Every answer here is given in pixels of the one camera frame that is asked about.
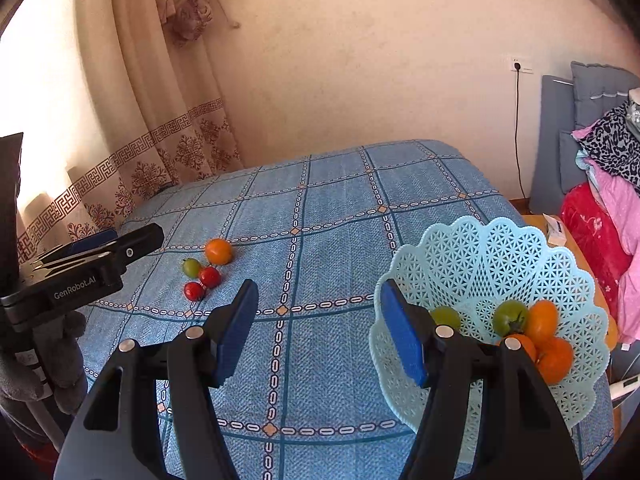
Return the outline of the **yellow orange fruit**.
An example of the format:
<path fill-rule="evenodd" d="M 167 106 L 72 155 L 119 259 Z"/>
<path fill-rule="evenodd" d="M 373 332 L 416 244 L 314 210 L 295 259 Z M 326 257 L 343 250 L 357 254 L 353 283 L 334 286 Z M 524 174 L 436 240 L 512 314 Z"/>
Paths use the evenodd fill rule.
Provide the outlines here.
<path fill-rule="evenodd" d="M 555 304 L 541 299 L 528 309 L 524 334 L 536 347 L 540 347 L 555 335 L 558 323 L 559 313 Z"/>

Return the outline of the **large green tomato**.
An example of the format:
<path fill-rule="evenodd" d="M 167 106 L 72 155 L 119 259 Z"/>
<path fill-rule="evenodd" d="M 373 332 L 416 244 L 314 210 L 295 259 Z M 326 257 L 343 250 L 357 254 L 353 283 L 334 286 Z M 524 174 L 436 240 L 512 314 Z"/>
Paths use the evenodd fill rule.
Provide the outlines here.
<path fill-rule="evenodd" d="M 492 316 L 492 328 L 500 336 L 523 333 L 528 320 L 528 309 L 518 300 L 506 300 L 498 305 Z"/>

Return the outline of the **blue patterned bedspread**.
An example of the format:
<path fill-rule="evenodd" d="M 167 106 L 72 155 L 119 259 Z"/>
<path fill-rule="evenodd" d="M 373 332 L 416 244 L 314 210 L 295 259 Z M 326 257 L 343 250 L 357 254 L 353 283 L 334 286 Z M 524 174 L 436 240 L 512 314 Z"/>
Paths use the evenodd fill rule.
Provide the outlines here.
<path fill-rule="evenodd" d="M 245 280 L 259 289 L 238 368 L 212 394 L 233 463 L 244 479 L 395 479 L 413 444 L 426 392 L 405 373 L 380 307 L 380 277 L 429 226 L 472 217 L 530 226 L 457 150 L 437 141 L 384 143 L 242 169 L 168 186 L 119 226 L 158 224 L 164 242 L 133 263 L 119 292 L 88 305 L 81 337 L 96 380 L 117 346 L 171 340 L 228 304 Z M 213 266 L 204 246 L 228 240 Z M 192 302 L 184 259 L 222 281 Z M 611 443 L 603 395 L 580 425 Z"/>

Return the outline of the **red tomato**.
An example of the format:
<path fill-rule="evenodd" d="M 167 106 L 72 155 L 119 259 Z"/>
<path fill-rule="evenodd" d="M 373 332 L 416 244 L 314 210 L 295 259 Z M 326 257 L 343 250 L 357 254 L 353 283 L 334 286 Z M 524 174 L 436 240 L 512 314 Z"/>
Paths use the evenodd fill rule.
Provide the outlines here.
<path fill-rule="evenodd" d="M 221 284 L 222 277 L 219 271 L 212 266 L 202 266 L 198 272 L 198 280 L 207 289 L 214 289 Z"/>
<path fill-rule="evenodd" d="M 206 288 L 199 282 L 187 282 L 183 286 L 183 295 L 187 300 L 199 302 L 206 296 Z"/>

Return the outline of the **pink blanket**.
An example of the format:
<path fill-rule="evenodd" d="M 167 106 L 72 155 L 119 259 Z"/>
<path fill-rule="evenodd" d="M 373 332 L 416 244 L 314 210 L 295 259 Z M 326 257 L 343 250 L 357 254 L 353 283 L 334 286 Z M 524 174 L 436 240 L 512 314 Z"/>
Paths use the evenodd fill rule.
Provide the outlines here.
<path fill-rule="evenodd" d="M 575 130 L 570 135 L 580 144 L 591 128 Z M 618 281 L 618 307 L 615 315 L 620 341 L 632 344 L 639 339 L 639 196 L 623 177 L 611 176 L 580 146 L 576 165 L 588 172 L 592 187 L 598 191 L 617 231 L 620 247 L 630 265 Z"/>

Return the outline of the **grey green cloth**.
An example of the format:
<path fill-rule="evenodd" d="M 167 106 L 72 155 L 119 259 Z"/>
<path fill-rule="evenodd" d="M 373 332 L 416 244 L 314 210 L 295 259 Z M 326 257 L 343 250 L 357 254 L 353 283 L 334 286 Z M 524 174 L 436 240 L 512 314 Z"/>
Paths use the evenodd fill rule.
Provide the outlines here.
<path fill-rule="evenodd" d="M 629 104 L 627 108 L 626 122 L 629 131 L 640 139 L 640 88 L 631 89 L 628 92 Z"/>

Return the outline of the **orange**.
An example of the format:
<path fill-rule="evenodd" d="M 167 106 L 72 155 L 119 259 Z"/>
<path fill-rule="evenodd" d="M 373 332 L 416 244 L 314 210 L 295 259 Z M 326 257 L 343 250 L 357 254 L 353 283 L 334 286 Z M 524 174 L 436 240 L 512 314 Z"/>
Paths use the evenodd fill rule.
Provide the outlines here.
<path fill-rule="evenodd" d="M 537 370 L 547 385 L 562 382 L 574 361 L 573 348 L 568 341 L 552 337 L 537 348 Z"/>
<path fill-rule="evenodd" d="M 533 363 L 537 361 L 537 349 L 533 341 L 524 334 L 506 335 L 498 342 L 498 346 L 512 351 L 523 350 Z"/>
<path fill-rule="evenodd" d="M 233 248 L 228 240 L 213 238 L 205 244 L 204 254 L 213 266 L 225 266 L 233 259 Z"/>

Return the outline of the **grey cushion stack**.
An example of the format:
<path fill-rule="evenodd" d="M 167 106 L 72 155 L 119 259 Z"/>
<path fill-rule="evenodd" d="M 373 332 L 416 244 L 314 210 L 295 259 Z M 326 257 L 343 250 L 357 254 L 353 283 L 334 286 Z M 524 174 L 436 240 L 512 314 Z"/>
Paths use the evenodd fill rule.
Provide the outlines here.
<path fill-rule="evenodd" d="M 568 79 L 541 79 L 538 150 L 529 209 L 534 214 L 557 214 L 565 195 L 587 181 L 576 165 L 579 145 L 573 132 L 591 126 L 604 113 L 628 98 L 639 77 L 606 64 L 570 63 Z"/>

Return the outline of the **white tissue box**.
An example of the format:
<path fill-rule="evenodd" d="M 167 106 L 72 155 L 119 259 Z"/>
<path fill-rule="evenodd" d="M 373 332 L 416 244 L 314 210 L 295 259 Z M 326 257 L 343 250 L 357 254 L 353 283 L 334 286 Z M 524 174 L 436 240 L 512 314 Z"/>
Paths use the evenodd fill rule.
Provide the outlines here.
<path fill-rule="evenodd" d="M 555 216 L 543 214 L 544 222 L 546 222 L 547 242 L 552 247 L 564 247 L 566 245 L 566 233 L 564 224 Z"/>

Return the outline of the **red blanket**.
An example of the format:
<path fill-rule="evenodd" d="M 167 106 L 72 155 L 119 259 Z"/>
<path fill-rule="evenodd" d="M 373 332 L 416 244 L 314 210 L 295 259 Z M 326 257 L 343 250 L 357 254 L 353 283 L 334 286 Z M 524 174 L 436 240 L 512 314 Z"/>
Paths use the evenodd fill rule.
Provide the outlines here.
<path fill-rule="evenodd" d="M 563 200 L 560 218 L 596 278 L 613 318 L 617 318 L 620 279 L 631 264 L 611 217 L 596 201 L 590 184 L 578 184 Z"/>

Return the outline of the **light blue plastic basket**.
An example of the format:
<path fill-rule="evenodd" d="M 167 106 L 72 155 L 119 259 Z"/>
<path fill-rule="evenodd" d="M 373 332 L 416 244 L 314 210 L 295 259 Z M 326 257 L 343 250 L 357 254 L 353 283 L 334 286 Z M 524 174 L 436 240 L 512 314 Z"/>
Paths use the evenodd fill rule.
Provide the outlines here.
<path fill-rule="evenodd" d="M 610 358 L 608 314 L 594 303 L 593 278 L 569 249 L 507 218 L 483 224 L 461 217 L 433 224 L 418 244 L 402 246 L 379 279 L 388 280 L 412 304 L 442 312 L 462 335 L 485 344 L 531 328 L 566 341 L 572 365 L 550 390 L 582 465 L 611 443 L 610 430 L 590 438 L 580 426 L 604 399 L 598 383 Z"/>

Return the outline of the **red tomato back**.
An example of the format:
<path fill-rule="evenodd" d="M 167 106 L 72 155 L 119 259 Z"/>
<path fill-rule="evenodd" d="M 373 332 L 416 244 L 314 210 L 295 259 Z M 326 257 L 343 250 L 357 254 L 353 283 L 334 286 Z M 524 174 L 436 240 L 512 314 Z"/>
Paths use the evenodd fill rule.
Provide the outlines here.
<path fill-rule="evenodd" d="M 212 266 L 202 266 L 198 272 L 198 280 L 207 289 L 214 289 L 221 284 L 222 277 L 219 271 Z"/>

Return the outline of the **beige patterned curtain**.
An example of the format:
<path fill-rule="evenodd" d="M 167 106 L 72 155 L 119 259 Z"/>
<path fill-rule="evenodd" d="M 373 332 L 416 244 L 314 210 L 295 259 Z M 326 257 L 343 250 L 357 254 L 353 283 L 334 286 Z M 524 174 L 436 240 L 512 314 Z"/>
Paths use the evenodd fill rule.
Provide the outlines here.
<path fill-rule="evenodd" d="M 120 226 L 171 185 L 242 166 L 208 40 L 155 0 L 23 0 L 1 37 L 1 130 L 23 136 L 18 256 Z"/>

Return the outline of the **orange front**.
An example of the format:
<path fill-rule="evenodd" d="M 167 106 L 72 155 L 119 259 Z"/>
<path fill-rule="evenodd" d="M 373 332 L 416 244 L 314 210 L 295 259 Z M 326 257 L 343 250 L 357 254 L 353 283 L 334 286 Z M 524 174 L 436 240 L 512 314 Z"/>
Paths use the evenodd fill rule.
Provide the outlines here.
<path fill-rule="evenodd" d="M 506 335 L 498 342 L 498 346 L 512 351 L 523 350 L 533 363 L 537 361 L 537 349 L 533 341 L 524 334 Z"/>

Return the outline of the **red tomato front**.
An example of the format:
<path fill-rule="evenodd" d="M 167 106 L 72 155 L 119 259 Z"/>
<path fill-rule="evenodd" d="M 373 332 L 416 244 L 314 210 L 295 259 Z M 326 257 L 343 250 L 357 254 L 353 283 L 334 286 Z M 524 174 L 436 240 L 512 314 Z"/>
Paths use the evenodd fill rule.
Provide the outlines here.
<path fill-rule="evenodd" d="M 199 282 L 187 282 L 183 286 L 183 295 L 187 300 L 199 302 L 206 296 L 206 288 Z"/>

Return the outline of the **wooden bedside table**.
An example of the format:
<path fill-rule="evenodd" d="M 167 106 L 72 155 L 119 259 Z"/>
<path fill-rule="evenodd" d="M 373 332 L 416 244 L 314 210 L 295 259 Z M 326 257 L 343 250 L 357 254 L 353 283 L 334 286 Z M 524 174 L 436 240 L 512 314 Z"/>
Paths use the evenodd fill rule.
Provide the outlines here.
<path fill-rule="evenodd" d="M 542 232 L 547 233 L 547 221 L 544 220 L 544 216 L 542 214 L 523 214 L 523 218 L 525 222 L 530 226 L 536 226 L 537 229 L 540 229 Z M 565 247 L 573 253 L 576 263 L 578 265 L 578 268 L 588 272 L 593 279 L 594 304 L 597 307 L 600 307 L 602 310 L 605 310 L 606 314 L 608 315 L 608 331 L 606 332 L 604 341 L 605 341 L 605 344 L 608 346 L 608 350 L 612 351 L 615 349 L 616 344 L 618 343 L 617 324 L 610 313 L 610 309 L 608 308 L 608 303 L 605 300 L 605 296 L 603 295 L 602 289 L 600 289 L 598 280 L 594 276 L 587 259 L 582 253 L 582 250 L 577 245 L 576 240 L 574 239 L 572 233 L 567 228 L 564 228 L 564 231 L 566 236 Z"/>

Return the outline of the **black white leopard cloth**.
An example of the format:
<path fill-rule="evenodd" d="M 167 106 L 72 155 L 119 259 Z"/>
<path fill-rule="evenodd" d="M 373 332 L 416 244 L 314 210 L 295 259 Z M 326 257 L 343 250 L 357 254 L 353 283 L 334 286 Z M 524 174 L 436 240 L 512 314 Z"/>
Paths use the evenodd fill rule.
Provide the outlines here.
<path fill-rule="evenodd" d="M 639 193 L 639 139 L 626 122 L 629 101 L 611 108 L 578 143 L 612 177 L 621 177 Z"/>

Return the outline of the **white wall socket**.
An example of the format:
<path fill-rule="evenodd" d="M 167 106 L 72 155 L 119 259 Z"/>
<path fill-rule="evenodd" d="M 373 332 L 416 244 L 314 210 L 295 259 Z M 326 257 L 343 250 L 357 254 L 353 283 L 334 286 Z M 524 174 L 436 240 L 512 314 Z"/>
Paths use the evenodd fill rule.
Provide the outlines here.
<path fill-rule="evenodd" d="M 517 72 L 526 75 L 533 75 L 533 63 L 526 56 L 511 56 L 509 58 L 509 68 L 512 72 Z"/>

